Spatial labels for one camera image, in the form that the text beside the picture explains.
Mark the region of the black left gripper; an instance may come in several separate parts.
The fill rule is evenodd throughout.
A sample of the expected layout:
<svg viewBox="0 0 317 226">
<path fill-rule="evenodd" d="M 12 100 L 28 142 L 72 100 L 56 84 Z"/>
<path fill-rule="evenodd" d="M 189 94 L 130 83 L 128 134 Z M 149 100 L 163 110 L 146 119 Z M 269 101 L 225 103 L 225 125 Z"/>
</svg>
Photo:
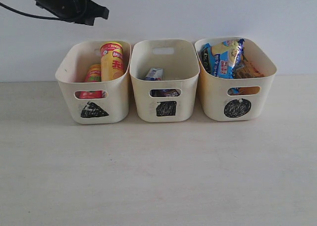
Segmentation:
<svg viewBox="0 0 317 226">
<path fill-rule="evenodd" d="M 42 20 L 56 20 L 74 22 L 86 26 L 93 26 L 95 18 L 108 19 L 109 9 L 92 0 L 34 0 L 36 5 L 54 15 L 54 17 L 39 16 L 16 10 L 1 3 L 1 7 L 16 14 Z"/>
</svg>

